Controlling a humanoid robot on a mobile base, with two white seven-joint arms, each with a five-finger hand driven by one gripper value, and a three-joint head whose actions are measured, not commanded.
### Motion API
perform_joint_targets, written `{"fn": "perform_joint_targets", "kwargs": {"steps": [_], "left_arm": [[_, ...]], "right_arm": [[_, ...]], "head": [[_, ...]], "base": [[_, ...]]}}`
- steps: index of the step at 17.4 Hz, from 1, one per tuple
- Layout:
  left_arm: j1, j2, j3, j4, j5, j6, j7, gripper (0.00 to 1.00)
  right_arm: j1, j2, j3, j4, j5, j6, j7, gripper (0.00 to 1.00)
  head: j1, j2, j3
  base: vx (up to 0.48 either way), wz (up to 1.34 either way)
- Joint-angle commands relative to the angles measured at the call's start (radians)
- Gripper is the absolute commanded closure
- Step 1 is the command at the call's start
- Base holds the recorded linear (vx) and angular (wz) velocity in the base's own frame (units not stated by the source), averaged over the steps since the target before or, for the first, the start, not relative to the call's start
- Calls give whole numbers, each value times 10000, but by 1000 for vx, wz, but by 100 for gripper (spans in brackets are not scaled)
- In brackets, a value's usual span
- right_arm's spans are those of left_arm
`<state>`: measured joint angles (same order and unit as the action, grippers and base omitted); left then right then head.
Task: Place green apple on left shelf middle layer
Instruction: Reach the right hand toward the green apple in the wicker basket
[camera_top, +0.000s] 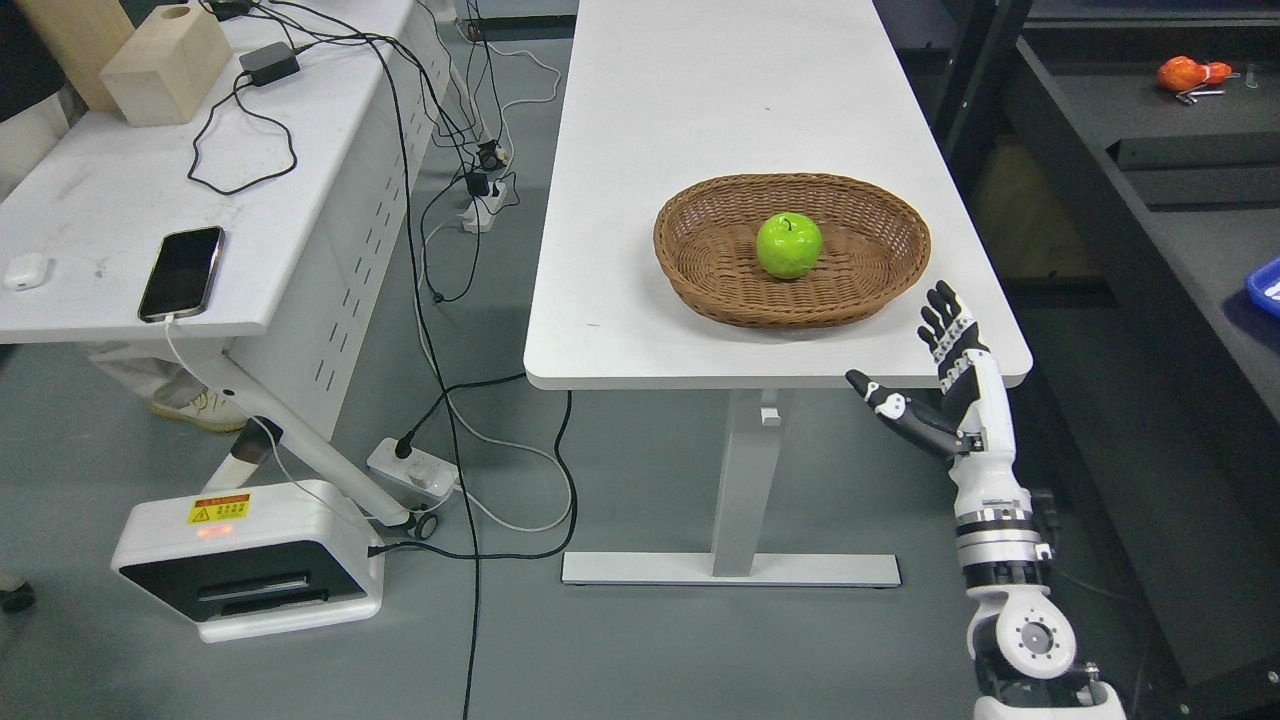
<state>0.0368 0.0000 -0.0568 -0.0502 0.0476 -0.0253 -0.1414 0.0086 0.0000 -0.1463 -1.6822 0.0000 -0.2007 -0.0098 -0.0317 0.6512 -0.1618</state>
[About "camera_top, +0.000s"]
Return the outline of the white robot base unit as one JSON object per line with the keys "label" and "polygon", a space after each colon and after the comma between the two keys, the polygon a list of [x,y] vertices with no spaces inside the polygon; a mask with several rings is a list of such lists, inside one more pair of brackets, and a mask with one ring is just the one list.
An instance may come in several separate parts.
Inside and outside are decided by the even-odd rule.
{"label": "white robot base unit", "polygon": [[306,479],[140,503],[111,569],[214,643],[374,616],[379,542],[338,488]]}

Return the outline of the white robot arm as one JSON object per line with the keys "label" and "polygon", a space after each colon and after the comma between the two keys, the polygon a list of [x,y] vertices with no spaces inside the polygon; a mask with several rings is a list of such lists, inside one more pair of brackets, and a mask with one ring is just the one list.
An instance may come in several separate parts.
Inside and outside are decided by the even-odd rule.
{"label": "white robot arm", "polygon": [[980,696],[975,719],[1124,719],[1119,693],[1076,657],[1070,621],[1050,598],[1050,547],[1030,512],[982,509],[957,518],[957,559],[977,603],[966,647]]}

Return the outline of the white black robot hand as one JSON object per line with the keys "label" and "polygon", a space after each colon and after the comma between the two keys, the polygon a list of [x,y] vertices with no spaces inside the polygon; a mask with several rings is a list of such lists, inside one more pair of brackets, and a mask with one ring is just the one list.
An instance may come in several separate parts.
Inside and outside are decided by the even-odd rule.
{"label": "white black robot hand", "polygon": [[943,281],[928,291],[920,315],[918,334],[937,368],[938,407],[856,369],[846,372],[846,380],[891,430],[950,462],[957,518],[980,511],[1029,518],[1030,495],[1012,471],[1016,441],[1006,388],[979,324]]}

